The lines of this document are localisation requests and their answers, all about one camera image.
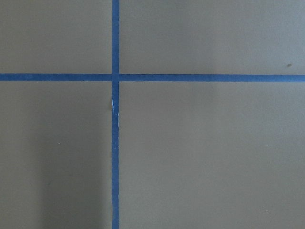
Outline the blue tape line lengthwise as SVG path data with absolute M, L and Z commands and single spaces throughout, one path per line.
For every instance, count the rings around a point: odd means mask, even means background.
M 119 228 L 119 1 L 112 1 L 112 228 Z

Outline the blue tape line crosswise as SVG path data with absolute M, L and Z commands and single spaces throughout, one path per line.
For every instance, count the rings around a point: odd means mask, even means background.
M 30 74 L 2 73 L 2 81 L 120 81 L 120 82 L 304 82 L 304 75 L 249 74 Z

